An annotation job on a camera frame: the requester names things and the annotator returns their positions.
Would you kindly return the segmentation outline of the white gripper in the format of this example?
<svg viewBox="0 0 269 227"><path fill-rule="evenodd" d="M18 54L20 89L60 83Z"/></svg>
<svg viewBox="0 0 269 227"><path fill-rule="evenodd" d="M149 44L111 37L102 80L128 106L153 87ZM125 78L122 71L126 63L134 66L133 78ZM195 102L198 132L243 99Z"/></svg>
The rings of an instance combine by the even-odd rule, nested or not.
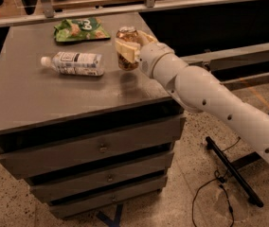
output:
<svg viewBox="0 0 269 227"><path fill-rule="evenodd" d="M139 60L140 71L150 79L153 78L153 69L158 61L162 57L174 53L169 46L158 43L154 36L142 30L137 31L137 43L115 38L115 48L117 53L128 62L134 63Z"/></svg>

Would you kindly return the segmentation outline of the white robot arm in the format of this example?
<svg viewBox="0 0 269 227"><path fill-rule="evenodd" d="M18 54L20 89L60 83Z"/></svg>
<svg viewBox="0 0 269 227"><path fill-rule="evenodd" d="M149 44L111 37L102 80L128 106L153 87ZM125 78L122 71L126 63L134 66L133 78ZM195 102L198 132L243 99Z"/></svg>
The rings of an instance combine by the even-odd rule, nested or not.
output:
<svg viewBox="0 0 269 227"><path fill-rule="evenodd" d="M117 54L136 63L191 113L207 112L224 122L269 164L269 115L233 95L211 73L189 65L153 36L124 26L115 38Z"/></svg>

